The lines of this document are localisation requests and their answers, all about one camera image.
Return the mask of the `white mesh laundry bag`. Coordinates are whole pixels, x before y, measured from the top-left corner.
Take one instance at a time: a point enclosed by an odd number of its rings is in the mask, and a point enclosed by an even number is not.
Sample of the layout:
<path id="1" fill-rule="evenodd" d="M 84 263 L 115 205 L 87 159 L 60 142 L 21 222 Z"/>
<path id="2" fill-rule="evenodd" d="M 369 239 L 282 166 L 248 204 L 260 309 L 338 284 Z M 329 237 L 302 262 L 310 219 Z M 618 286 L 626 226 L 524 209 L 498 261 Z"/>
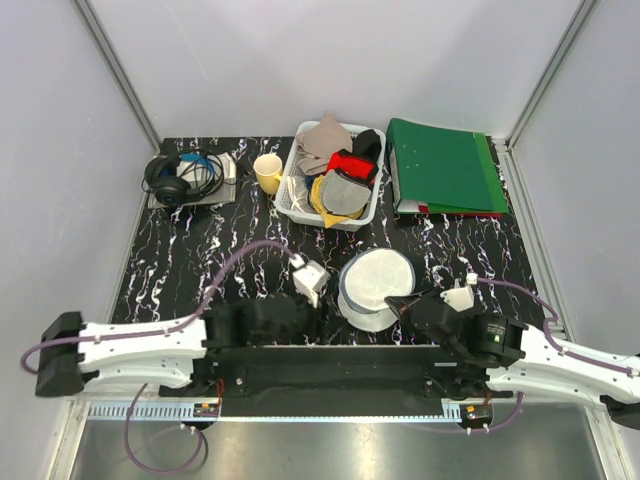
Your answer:
<path id="1" fill-rule="evenodd" d="M 397 321 L 385 299 L 410 295 L 415 283 L 414 268 L 405 255 L 389 248 L 370 249 L 340 271 L 338 308 L 352 327 L 378 333 Z"/>

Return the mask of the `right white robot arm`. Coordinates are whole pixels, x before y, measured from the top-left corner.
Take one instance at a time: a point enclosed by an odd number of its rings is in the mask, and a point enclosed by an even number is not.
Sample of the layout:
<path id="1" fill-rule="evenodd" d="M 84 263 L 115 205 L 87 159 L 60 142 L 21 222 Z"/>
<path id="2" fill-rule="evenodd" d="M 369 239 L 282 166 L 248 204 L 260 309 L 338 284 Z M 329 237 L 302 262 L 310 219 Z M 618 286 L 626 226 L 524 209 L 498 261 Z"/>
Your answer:
<path id="1" fill-rule="evenodd" d="M 515 318 L 479 312 L 470 286 L 388 296 L 400 323 L 451 357 L 424 370 L 430 397 L 488 401 L 513 392 L 561 399 L 605 411 L 616 424 L 639 427 L 639 358 L 555 339 Z"/>

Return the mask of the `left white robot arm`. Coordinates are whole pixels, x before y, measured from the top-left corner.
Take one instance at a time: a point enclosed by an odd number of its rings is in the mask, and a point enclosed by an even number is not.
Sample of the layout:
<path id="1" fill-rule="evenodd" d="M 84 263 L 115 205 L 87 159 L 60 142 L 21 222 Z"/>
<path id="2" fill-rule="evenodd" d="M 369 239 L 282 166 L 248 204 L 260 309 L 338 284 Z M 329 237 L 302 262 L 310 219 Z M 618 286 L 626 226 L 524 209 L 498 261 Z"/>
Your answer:
<path id="1" fill-rule="evenodd" d="M 322 318 L 321 302 L 300 294 L 218 303 L 195 320 L 144 324 L 86 322 L 65 312 L 41 336 L 35 394 L 115 393 L 146 383 L 163 396 L 203 396 L 225 368 L 223 355 L 311 342 Z"/>

